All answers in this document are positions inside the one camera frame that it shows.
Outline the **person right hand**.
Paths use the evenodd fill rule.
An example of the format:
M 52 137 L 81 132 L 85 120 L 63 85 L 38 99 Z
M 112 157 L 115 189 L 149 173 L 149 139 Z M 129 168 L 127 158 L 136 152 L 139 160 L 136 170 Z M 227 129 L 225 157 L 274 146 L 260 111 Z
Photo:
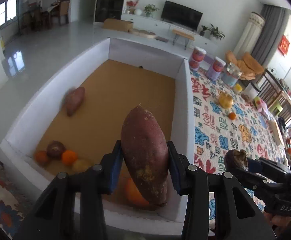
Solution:
M 273 215 L 267 212 L 263 212 L 263 215 L 265 217 L 265 219 L 267 220 L 268 224 L 273 227 L 273 231 L 279 235 L 281 234 L 286 227 L 288 226 L 288 224 L 291 221 L 291 217 L 283 217 L 283 216 L 279 216 L 279 215 Z

